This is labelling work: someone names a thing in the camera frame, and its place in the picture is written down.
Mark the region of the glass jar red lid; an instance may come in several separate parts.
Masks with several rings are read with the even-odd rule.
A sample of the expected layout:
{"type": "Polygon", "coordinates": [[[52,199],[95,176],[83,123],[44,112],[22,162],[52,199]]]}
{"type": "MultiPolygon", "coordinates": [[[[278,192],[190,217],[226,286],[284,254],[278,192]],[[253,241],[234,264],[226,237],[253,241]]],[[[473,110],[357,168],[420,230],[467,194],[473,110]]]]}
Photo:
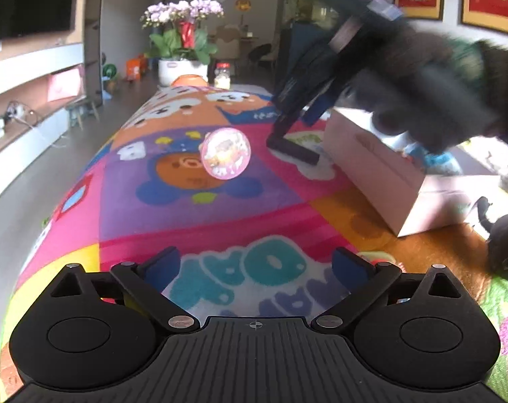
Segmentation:
{"type": "Polygon", "coordinates": [[[213,84],[218,89],[231,89],[231,64],[218,62],[215,67],[213,84]]]}

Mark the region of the black plush toy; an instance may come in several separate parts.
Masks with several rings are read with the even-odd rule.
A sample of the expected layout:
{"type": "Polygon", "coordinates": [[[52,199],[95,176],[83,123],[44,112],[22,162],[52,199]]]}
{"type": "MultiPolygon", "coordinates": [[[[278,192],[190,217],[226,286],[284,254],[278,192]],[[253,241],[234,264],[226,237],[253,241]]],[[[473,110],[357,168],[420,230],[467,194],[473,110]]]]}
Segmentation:
{"type": "Polygon", "coordinates": [[[487,212],[491,206],[489,200],[482,196],[476,202],[478,219],[481,227],[489,234],[487,239],[488,266],[498,277],[508,280],[508,215],[489,220],[487,212]]]}

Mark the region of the white tv cabinet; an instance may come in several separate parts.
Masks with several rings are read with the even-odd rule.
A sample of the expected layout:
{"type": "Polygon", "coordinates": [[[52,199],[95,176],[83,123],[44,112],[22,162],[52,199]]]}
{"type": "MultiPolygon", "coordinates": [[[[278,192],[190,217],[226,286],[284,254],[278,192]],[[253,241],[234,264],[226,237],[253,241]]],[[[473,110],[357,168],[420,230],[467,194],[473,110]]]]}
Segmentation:
{"type": "Polygon", "coordinates": [[[78,43],[0,60],[0,195],[68,130],[84,56],[78,43]]]}

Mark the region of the pink round candy tin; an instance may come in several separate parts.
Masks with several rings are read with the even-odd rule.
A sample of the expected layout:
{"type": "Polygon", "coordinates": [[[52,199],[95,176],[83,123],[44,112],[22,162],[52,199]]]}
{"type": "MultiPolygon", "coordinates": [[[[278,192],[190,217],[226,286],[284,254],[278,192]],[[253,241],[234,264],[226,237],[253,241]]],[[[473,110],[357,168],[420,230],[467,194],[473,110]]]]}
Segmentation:
{"type": "Polygon", "coordinates": [[[199,146],[202,166],[218,180],[239,177],[248,167],[251,146],[247,136],[233,127],[209,132],[199,146]]]}

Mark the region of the blue white snack bag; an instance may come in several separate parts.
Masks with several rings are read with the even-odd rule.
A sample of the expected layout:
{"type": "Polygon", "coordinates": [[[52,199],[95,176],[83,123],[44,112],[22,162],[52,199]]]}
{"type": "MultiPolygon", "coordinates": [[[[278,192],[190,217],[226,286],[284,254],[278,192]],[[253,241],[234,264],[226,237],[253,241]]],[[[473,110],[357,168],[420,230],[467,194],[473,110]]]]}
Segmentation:
{"type": "Polygon", "coordinates": [[[462,169],[457,159],[449,152],[433,154],[417,143],[405,146],[401,152],[427,176],[461,176],[462,169]]]}

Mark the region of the orange bowl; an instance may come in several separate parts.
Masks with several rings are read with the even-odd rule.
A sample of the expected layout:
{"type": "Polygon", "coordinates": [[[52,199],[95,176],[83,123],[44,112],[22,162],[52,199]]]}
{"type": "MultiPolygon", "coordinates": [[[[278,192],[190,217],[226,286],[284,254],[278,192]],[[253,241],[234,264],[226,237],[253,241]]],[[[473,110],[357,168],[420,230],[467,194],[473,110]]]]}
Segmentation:
{"type": "Polygon", "coordinates": [[[182,75],[177,77],[171,84],[171,86],[196,86],[196,87],[207,87],[208,81],[198,75],[182,75]]]}

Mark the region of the small wooden stool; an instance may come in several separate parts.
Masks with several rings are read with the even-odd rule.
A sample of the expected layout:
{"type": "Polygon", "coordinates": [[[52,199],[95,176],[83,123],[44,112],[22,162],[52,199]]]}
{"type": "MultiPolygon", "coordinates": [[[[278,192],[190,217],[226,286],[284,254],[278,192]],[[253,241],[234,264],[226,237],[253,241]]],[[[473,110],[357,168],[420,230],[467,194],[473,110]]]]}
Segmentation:
{"type": "Polygon", "coordinates": [[[83,119],[86,116],[93,116],[95,120],[100,121],[98,108],[93,99],[90,97],[80,98],[65,106],[68,114],[69,127],[78,125],[81,130],[84,129],[83,119]]]}

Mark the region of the colourful cartoon play mat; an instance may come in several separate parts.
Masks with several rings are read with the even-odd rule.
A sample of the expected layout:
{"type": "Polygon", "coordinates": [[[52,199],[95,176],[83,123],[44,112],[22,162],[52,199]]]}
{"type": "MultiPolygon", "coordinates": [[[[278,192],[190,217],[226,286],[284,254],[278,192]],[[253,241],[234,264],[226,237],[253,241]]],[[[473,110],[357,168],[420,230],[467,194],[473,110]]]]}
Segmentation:
{"type": "Polygon", "coordinates": [[[213,87],[162,88],[107,141],[55,208],[18,277],[3,323],[17,322],[62,267],[106,271],[180,252],[161,290],[199,319],[313,318],[346,291],[332,274],[345,247],[410,272],[448,266],[473,295],[502,342],[490,387],[508,401],[508,281],[486,271],[474,226],[395,236],[327,156],[316,166],[267,148],[276,112],[263,95],[213,87]],[[247,169],[218,180],[202,166],[209,132],[233,127],[251,146],[247,169]]]}

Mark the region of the purple orchid potted plant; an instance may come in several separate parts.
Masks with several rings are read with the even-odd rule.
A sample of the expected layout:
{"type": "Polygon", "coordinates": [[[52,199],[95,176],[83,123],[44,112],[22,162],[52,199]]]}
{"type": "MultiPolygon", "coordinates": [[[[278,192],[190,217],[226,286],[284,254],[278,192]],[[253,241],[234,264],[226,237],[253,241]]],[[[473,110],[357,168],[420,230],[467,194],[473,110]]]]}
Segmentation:
{"type": "Polygon", "coordinates": [[[140,22],[152,30],[148,57],[158,60],[161,86],[172,86],[182,76],[208,78],[210,61],[218,48],[208,39],[202,22],[212,16],[224,16],[216,0],[159,2],[146,8],[140,22]]]}

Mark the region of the black cylindrical stick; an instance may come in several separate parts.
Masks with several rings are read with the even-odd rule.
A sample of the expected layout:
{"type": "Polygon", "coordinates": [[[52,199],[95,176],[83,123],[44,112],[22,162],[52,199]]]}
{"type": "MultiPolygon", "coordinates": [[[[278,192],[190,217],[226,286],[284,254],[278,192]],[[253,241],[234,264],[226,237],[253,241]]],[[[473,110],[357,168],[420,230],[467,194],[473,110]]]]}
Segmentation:
{"type": "Polygon", "coordinates": [[[300,146],[283,136],[269,135],[266,145],[269,149],[275,150],[283,155],[288,155],[305,164],[316,166],[319,163],[319,154],[317,152],[300,146]]]}

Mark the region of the pink cardboard box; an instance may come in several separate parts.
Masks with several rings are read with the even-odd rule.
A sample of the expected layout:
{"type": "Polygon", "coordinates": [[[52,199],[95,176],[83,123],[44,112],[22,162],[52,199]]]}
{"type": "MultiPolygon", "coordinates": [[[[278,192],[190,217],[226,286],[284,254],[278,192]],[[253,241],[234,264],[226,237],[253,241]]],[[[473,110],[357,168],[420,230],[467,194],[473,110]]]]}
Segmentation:
{"type": "Polygon", "coordinates": [[[454,147],[447,156],[454,175],[429,171],[408,155],[405,134],[383,135],[371,118],[360,109],[332,108],[323,148],[396,236],[461,224],[482,196],[500,204],[500,178],[477,159],[454,147]]]}

